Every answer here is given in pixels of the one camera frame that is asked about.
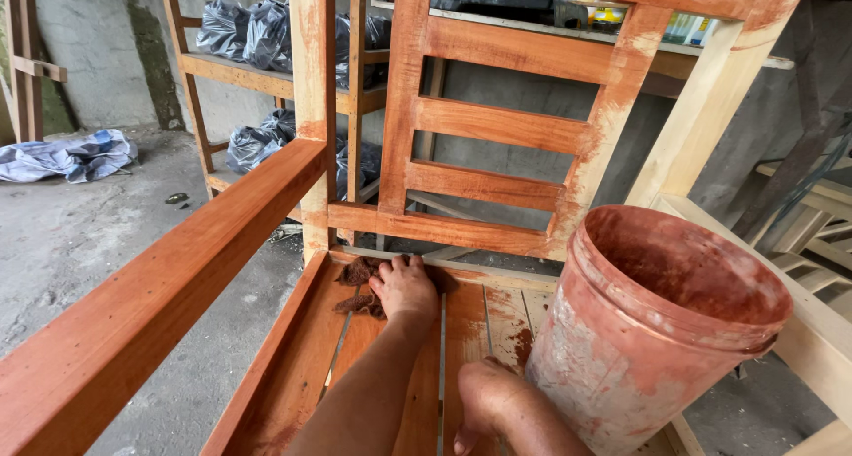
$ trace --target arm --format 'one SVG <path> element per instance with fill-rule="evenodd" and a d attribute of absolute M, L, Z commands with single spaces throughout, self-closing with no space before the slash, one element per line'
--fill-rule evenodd
<path fill-rule="evenodd" d="M 438 296 L 420 256 L 382 263 L 370 287 L 388 315 L 385 325 L 323 397 L 286 454 L 390 454 L 405 407 L 411 369 L 438 315 Z"/>
<path fill-rule="evenodd" d="M 462 366 L 464 406 L 453 450 L 463 456 L 480 435 L 503 435 L 519 456 L 594 456 L 547 397 L 494 356 Z"/>

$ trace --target hand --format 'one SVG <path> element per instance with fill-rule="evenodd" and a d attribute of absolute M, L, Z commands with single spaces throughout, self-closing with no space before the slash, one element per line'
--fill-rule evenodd
<path fill-rule="evenodd" d="M 412 256 L 408 265 L 402 256 L 394 256 L 390 264 L 379 265 L 378 274 L 380 279 L 370 277 L 370 288 L 382 300 L 388 321 L 402 314 L 412 314 L 432 324 L 438 315 L 438 293 L 426 276 L 420 256 Z"/>
<path fill-rule="evenodd" d="M 528 401 L 542 395 L 493 355 L 467 363 L 458 371 L 458 393 L 464 419 L 458 427 L 453 451 L 470 453 L 480 436 L 505 435 L 503 415 L 523 411 Z"/>

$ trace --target wooden post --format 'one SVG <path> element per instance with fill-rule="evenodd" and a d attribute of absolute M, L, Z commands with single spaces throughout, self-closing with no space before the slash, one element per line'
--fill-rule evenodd
<path fill-rule="evenodd" d="M 335 199 L 334 0 L 290 0 L 296 134 L 325 142 L 325 174 L 302 199 L 304 260 L 335 242 L 328 202 Z"/>

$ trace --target chair backrest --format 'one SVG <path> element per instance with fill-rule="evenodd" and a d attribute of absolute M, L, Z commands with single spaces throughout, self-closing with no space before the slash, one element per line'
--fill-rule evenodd
<path fill-rule="evenodd" d="M 705 63 L 696 66 L 702 74 L 696 77 L 694 71 L 690 77 L 682 94 L 687 95 L 686 102 L 672 111 L 664 134 L 676 132 L 678 127 L 691 132 L 689 125 L 700 120 L 684 107 L 697 102 L 697 109 L 691 112 L 700 111 L 717 83 L 736 77 L 726 72 L 740 72 L 745 87 L 739 82 L 730 85 L 729 94 L 721 95 L 722 99 L 730 96 L 730 101 L 719 105 L 723 111 L 716 116 L 723 130 L 730 120 L 727 113 L 731 103 L 734 109 L 739 104 L 740 91 L 744 94 L 747 90 L 759 62 L 798 2 L 603 1 L 630 4 L 614 44 L 431 15 L 430 0 L 396 0 L 378 211 L 367 205 L 332 204 L 329 226 L 564 260 L 566 239 L 589 210 L 672 12 L 725 19 L 716 32 L 725 35 L 720 49 L 706 50 L 709 55 Z M 743 43 L 753 43 L 760 49 L 748 50 Z M 421 93 L 427 56 L 597 83 L 600 87 L 586 120 L 453 101 Z M 413 158 L 416 130 L 541 148 L 569 153 L 574 158 L 560 183 L 513 177 Z M 647 163 L 643 172 L 643 185 L 659 178 Z M 546 231 L 536 231 L 426 215 L 406 211 L 408 190 L 549 211 L 552 217 Z M 367 210 L 376 211 L 375 215 Z"/>

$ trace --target forearm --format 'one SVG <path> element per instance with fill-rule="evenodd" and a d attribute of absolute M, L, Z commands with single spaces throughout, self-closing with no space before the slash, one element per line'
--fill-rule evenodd
<path fill-rule="evenodd" d="M 594 456 L 543 394 L 519 395 L 500 431 L 518 456 Z"/>
<path fill-rule="evenodd" d="M 325 394 L 287 454 L 390 454 L 411 368 L 430 326 L 416 318 L 389 321 L 367 352 Z"/>

